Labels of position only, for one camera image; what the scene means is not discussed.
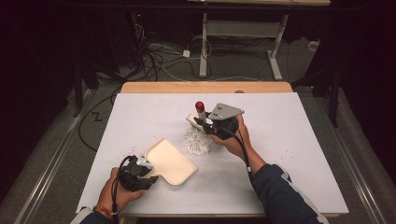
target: white desk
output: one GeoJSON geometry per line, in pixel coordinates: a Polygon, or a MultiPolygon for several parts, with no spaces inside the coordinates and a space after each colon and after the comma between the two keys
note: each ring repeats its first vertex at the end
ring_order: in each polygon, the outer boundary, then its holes
{"type": "MultiPolygon", "coordinates": [[[[139,83],[122,92],[164,90],[218,91],[213,87],[271,86],[268,83],[139,83]]],[[[205,156],[193,156],[183,146],[190,128],[185,120],[195,113],[195,102],[207,110],[216,103],[245,109],[244,119],[252,145],[269,163],[278,163],[290,172],[293,183],[327,216],[347,213],[347,206],[334,180],[318,140],[312,131],[297,93],[122,93],[114,104],[101,145],[95,157],[81,206],[94,206],[111,167],[125,156],[139,154],[166,138],[198,167],[183,185],[174,187],[159,178],[146,195],[130,203],[121,213],[133,217],[259,217],[261,203],[248,181],[245,164],[223,147],[216,146],[205,156]]]]}
{"type": "MultiPolygon", "coordinates": [[[[283,6],[328,6],[330,0],[206,0],[204,4],[229,3],[229,4],[260,4],[260,5],[283,5],[283,6]]],[[[275,80],[282,80],[279,66],[276,61],[277,50],[282,40],[289,15],[283,15],[280,22],[257,22],[257,21],[212,21],[207,19],[207,13],[203,17],[202,49],[200,61],[200,77],[206,77],[208,35],[230,36],[253,36],[274,37],[275,44],[272,50],[267,51],[267,57],[271,65],[275,80]]]]}

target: wrist strap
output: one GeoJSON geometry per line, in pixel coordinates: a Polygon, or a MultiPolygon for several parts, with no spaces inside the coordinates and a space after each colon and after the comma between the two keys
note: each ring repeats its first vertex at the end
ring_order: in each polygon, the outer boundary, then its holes
{"type": "Polygon", "coordinates": [[[106,214],[106,218],[113,220],[113,216],[111,215],[111,212],[108,211],[105,207],[103,207],[102,205],[96,205],[93,210],[96,210],[98,212],[103,212],[106,214]]]}

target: beige tray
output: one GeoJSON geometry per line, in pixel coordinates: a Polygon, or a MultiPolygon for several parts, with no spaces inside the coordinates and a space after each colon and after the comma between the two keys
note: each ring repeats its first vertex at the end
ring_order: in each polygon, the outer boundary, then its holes
{"type": "Polygon", "coordinates": [[[154,166],[146,177],[160,175],[171,185],[182,184],[198,169],[164,138],[146,151],[146,158],[154,166]]]}

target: sleeve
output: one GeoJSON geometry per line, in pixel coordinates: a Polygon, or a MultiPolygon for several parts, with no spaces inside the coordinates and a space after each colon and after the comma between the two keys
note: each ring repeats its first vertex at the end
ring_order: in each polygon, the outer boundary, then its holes
{"type": "Polygon", "coordinates": [[[111,224],[112,222],[100,212],[92,211],[90,208],[83,208],[73,218],[70,224],[111,224]]]}
{"type": "Polygon", "coordinates": [[[279,166],[265,164],[255,174],[252,184],[271,223],[329,223],[279,166]]]}

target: crumpled paper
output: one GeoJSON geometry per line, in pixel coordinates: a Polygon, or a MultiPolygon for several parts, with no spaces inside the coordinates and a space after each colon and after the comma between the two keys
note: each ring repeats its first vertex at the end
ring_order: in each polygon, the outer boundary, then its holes
{"type": "Polygon", "coordinates": [[[209,153],[212,143],[212,140],[210,140],[206,133],[203,133],[195,127],[190,127],[186,135],[184,135],[183,145],[186,146],[187,151],[193,155],[202,156],[209,153]]]}

